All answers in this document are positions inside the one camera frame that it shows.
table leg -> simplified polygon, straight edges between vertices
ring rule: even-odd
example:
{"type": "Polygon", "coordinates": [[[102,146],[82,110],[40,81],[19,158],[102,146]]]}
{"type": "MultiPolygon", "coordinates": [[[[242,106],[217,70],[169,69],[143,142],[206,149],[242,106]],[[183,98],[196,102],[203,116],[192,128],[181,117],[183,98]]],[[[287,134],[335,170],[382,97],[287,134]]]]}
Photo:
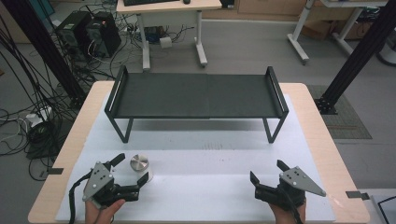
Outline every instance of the table leg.
{"type": "Polygon", "coordinates": [[[143,51],[143,71],[148,71],[149,67],[149,42],[146,40],[145,25],[143,23],[143,17],[141,14],[137,14],[137,22],[139,23],[140,37],[142,39],[142,51],[143,51]]]}
{"type": "Polygon", "coordinates": [[[288,39],[289,39],[290,43],[294,46],[294,48],[297,50],[297,53],[300,55],[301,59],[303,60],[303,64],[306,64],[306,62],[308,62],[309,58],[308,58],[308,55],[306,55],[303,48],[297,42],[297,39],[298,39],[298,36],[300,35],[301,30],[303,29],[306,18],[308,18],[309,12],[311,11],[311,7],[314,5],[314,2],[315,2],[315,0],[307,0],[306,1],[305,8],[300,16],[300,19],[297,22],[297,26],[296,26],[296,29],[294,30],[294,33],[288,34],[288,39]]]}
{"type": "Polygon", "coordinates": [[[202,11],[197,11],[197,36],[195,37],[195,46],[198,51],[199,61],[201,66],[207,65],[207,59],[204,52],[204,47],[201,42],[201,28],[202,28],[202,11]]]}
{"type": "Polygon", "coordinates": [[[332,33],[332,36],[337,41],[337,43],[343,48],[349,55],[353,52],[353,48],[348,45],[348,43],[344,40],[347,34],[349,33],[350,29],[352,28],[355,21],[358,19],[359,15],[363,11],[362,7],[357,7],[352,16],[350,16],[349,20],[346,22],[343,30],[340,34],[332,33]]]}

black post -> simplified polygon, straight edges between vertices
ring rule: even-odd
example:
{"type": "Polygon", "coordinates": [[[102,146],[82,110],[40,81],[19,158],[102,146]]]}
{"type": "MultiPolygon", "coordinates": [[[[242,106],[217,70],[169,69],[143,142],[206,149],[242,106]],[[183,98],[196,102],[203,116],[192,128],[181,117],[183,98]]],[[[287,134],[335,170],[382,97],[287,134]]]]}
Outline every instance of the black post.
{"type": "Polygon", "coordinates": [[[27,38],[47,64],[53,75],[59,80],[70,97],[73,106],[81,107],[86,94],[73,77],[70,68],[50,38],[44,24],[35,14],[29,0],[1,0],[9,14],[21,27],[27,38]]]}
{"type": "Polygon", "coordinates": [[[389,0],[380,10],[378,18],[370,27],[359,45],[353,50],[329,88],[315,103],[320,114],[331,114],[334,105],[358,75],[364,65],[377,51],[381,50],[386,38],[396,27],[396,0],[389,0]]]}

black shelf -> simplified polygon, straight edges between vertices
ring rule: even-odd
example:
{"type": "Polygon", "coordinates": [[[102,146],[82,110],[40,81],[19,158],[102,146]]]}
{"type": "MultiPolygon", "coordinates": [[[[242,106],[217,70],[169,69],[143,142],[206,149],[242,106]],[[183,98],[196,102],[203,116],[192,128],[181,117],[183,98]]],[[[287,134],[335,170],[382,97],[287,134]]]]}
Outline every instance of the black shelf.
{"type": "Polygon", "coordinates": [[[289,113],[272,67],[265,75],[128,73],[122,66],[105,113],[127,143],[134,119],[262,119],[268,141],[289,113]],[[115,119],[129,119],[126,134],[115,119]],[[279,119],[271,135],[267,119],[279,119]]]}

floor mat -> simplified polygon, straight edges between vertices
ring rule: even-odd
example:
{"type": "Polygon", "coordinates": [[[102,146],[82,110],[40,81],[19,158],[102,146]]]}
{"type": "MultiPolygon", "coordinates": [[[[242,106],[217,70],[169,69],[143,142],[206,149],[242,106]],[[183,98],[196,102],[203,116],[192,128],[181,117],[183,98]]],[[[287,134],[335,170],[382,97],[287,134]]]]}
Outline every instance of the floor mat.
{"type": "MultiPolygon", "coordinates": [[[[327,90],[327,86],[307,85],[314,99],[327,90]]],[[[332,139],[373,139],[347,98],[342,95],[335,104],[337,115],[322,115],[332,139]]]]}

human hand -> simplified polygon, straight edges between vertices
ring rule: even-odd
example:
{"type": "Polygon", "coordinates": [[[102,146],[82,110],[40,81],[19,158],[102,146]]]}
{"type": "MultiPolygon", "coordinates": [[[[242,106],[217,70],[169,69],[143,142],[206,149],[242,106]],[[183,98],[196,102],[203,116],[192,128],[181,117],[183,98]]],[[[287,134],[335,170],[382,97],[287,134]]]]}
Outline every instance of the human hand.
{"type": "Polygon", "coordinates": [[[98,209],[93,202],[87,201],[85,202],[85,223],[86,224],[109,224],[111,223],[111,219],[114,214],[120,210],[122,205],[125,203],[125,200],[120,199],[113,204],[111,204],[108,208],[100,210],[98,209]]]}
{"type": "MultiPolygon", "coordinates": [[[[294,219],[293,213],[291,211],[285,211],[279,206],[270,204],[271,209],[275,215],[276,224],[295,224],[296,221],[294,219]]],[[[305,223],[305,208],[306,202],[303,205],[297,208],[298,213],[300,214],[300,220],[305,223]]]]}

